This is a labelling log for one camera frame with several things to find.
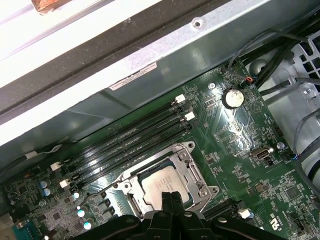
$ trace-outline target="solid capacitor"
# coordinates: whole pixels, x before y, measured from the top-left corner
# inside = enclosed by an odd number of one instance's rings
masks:
[[[90,230],[92,228],[92,225],[94,224],[94,220],[92,218],[89,218],[84,224],[83,227],[85,230]]]

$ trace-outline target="cable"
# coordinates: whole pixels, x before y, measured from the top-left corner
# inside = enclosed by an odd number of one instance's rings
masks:
[[[306,160],[311,154],[313,154],[316,150],[320,148],[320,136],[315,139],[298,157],[298,160],[295,162],[294,168],[305,184],[314,192],[314,195],[320,199],[320,191],[319,189],[313,184],[313,182],[308,178],[305,171],[302,168],[302,163]]]
[[[12,162],[10,162],[9,164],[7,164],[6,166],[4,166],[2,169],[0,169],[0,177],[7,173],[8,171],[10,171],[11,169],[15,168],[16,166],[18,166],[19,164],[21,164],[22,162],[24,162],[25,160],[28,159],[32,159],[35,156],[38,156],[40,154],[51,154],[51,153],[55,153],[56,151],[58,151],[60,148],[62,147],[62,144],[56,145],[54,146],[50,151],[38,151],[38,150],[34,150],[31,152],[28,152],[18,158],[16,158],[15,160],[13,160]]]
[[[234,64],[235,60],[237,59],[237,57],[240,56],[240,54],[246,50],[252,43],[254,43],[255,41],[257,41],[258,39],[264,37],[266,34],[270,33],[271,31],[268,29],[266,31],[260,32],[258,35],[256,35],[254,38],[252,38],[251,40],[249,40],[243,47],[241,47],[236,53],[235,55],[231,58],[229,65],[228,65],[228,72],[236,77],[239,78],[245,78],[246,76],[243,76],[241,74],[238,74],[236,72],[234,72],[232,70],[232,65]]]
[[[302,118],[302,120],[299,122],[299,124],[296,126],[295,133],[294,133],[294,138],[293,138],[293,147],[292,151],[294,154],[297,154],[297,144],[298,144],[298,137],[301,129],[305,125],[305,123],[312,117],[316,117],[320,114],[320,108],[315,110],[314,112],[310,113],[309,115],[305,116]]]
[[[275,85],[269,89],[266,89],[266,90],[263,90],[260,92],[261,96],[265,96],[265,95],[268,95],[268,94],[272,94],[274,92],[277,92],[281,89],[284,89],[284,88],[287,88],[288,86],[290,86],[290,82],[289,81],[284,81],[278,85]]]
[[[312,33],[317,32],[320,28],[320,24],[317,24],[318,22],[320,22],[320,19],[317,19],[316,23],[313,22],[313,25],[311,25],[307,29],[302,30],[301,32],[298,32],[298,34],[301,36],[308,36]],[[299,42],[300,41],[298,40],[289,39],[286,44],[284,44],[277,50],[277,52],[274,54],[271,60],[264,66],[263,70],[259,73],[258,79],[255,82],[257,88],[260,88],[271,77],[271,75],[274,73],[277,67],[285,59],[287,54]]]
[[[313,181],[317,172],[319,171],[320,169],[320,160],[318,160],[313,166],[312,168],[310,169],[309,173],[308,173],[308,178]]]
[[[309,83],[320,86],[320,79],[317,78],[296,77],[295,80],[297,83]]]
[[[291,36],[298,36],[301,37],[300,32],[304,31],[305,29],[313,26],[316,24],[319,20],[319,11],[313,13],[309,17],[305,18],[304,20],[300,20],[296,24],[292,25],[290,28],[292,29],[291,31],[288,32],[289,35]],[[244,54],[241,56],[241,61],[243,64],[246,66],[249,63],[253,62],[254,60],[260,58],[261,56],[269,53],[270,51],[279,48],[280,46],[288,44],[290,41],[289,38],[280,36],[275,39],[270,40],[269,42],[257,47],[256,49]]]
[[[296,77],[295,81],[296,81],[296,83],[309,83],[309,84],[314,84],[314,85],[320,86],[320,79],[316,79],[316,78]],[[261,94],[261,96],[272,94],[272,93],[277,92],[281,89],[285,89],[285,88],[289,87],[290,85],[291,84],[289,81],[284,81],[284,82],[281,82],[281,83],[279,83],[269,89],[261,91],[260,94]]]

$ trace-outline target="metal frame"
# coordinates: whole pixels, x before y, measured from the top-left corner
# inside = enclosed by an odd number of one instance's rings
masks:
[[[182,182],[187,180],[186,190],[188,190],[193,200],[193,205],[189,207],[188,210],[201,212],[204,207],[219,193],[219,188],[217,186],[207,186],[204,177],[190,154],[193,149],[195,149],[195,142],[193,141],[176,143],[169,146],[146,160],[125,170],[115,180],[115,182],[120,182],[113,188],[115,190],[123,191],[127,196],[128,202],[135,215],[139,218],[143,218],[143,214],[153,211],[154,208],[145,203],[145,191],[139,183],[139,175],[148,169],[169,160],[175,165],[176,170],[179,173],[179,177],[181,178],[180,180]],[[148,165],[168,153],[172,153],[172,155],[167,156],[150,166]]]

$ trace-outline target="capacitor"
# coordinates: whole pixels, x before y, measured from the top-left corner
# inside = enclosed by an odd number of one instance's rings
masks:
[[[49,187],[49,185],[50,185],[50,180],[45,180],[40,182],[40,187],[43,189]]]
[[[89,218],[84,224],[83,224],[83,228],[85,230],[90,230],[94,224],[94,220],[92,218]]]
[[[47,204],[46,201],[43,201],[43,200],[39,201],[39,206],[40,207],[44,207],[46,204]]]
[[[79,197],[80,197],[80,193],[75,192],[75,193],[73,194],[73,198],[74,198],[74,199],[78,199]]]
[[[43,189],[43,195],[48,197],[50,194],[53,194],[55,192],[55,189],[53,187],[47,187]]]
[[[76,214],[78,215],[78,217],[83,218],[86,215],[87,211],[88,208],[86,206],[83,206],[81,209],[77,211]]]

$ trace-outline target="sticker label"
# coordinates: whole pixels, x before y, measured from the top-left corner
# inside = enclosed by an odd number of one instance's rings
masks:
[[[117,89],[123,87],[124,85],[132,82],[133,80],[141,77],[142,75],[147,74],[148,72],[150,72],[150,71],[152,71],[153,69],[156,69],[156,68],[157,68],[157,63],[154,62],[154,63],[150,64],[149,66],[146,66],[145,68],[141,69],[137,73],[135,73],[135,74],[133,74],[131,76],[128,76],[128,77],[126,77],[125,79],[123,79],[121,81],[118,81],[117,83],[113,84],[109,88],[112,91],[117,90]]]

